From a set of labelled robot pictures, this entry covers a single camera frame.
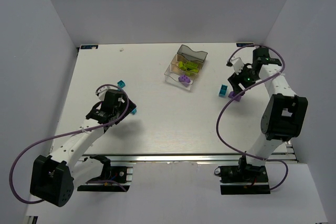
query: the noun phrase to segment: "clear plastic container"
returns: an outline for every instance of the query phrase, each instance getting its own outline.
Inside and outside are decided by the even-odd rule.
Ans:
[[[164,73],[166,82],[191,90],[203,67],[206,55],[206,52],[194,52],[186,45],[182,45]]]

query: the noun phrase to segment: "blue cube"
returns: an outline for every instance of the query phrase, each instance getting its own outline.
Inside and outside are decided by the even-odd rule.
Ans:
[[[121,89],[122,89],[123,87],[126,86],[126,84],[125,84],[122,80],[118,81],[118,82],[117,82],[117,85],[118,85],[118,87],[121,88]]]
[[[227,85],[222,85],[220,91],[219,91],[219,96],[220,97],[225,97],[225,94],[226,94],[226,90],[227,90]]]

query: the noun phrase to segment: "gray wall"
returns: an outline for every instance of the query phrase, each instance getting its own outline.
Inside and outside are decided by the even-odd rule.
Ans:
[[[51,0],[76,46],[266,39],[286,0]]]
[[[292,88],[308,98],[301,135],[292,143],[308,163],[330,223],[336,223],[335,17],[336,0],[287,0],[265,42],[284,56]]]
[[[21,223],[26,205],[8,185],[9,168],[27,145],[54,133],[76,49],[50,0],[0,0],[1,223]],[[15,187],[28,199],[38,146],[15,171]]]

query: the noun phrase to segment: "purple cube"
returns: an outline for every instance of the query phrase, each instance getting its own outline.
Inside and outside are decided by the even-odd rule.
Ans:
[[[231,91],[228,97],[231,98],[231,99],[232,99],[233,97],[235,97],[234,92]],[[242,96],[240,95],[240,96],[238,96],[238,97],[235,98],[235,101],[239,102],[239,101],[241,100],[241,98],[242,98]]]
[[[189,83],[191,82],[190,78],[186,76],[185,74],[179,77],[179,82],[181,82],[186,87],[189,86]]]

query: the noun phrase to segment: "purple block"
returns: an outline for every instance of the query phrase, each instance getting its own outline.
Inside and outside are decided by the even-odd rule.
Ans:
[[[186,76],[185,74],[179,77],[179,82],[181,82],[186,87],[189,86],[189,83],[191,82],[190,78]]]
[[[233,97],[235,97],[233,91],[230,92],[230,94],[229,94],[228,97],[231,98],[231,99],[232,99]],[[241,100],[241,98],[242,98],[242,96],[240,95],[240,96],[238,96],[238,97],[235,98],[235,101],[239,102],[239,101]]]

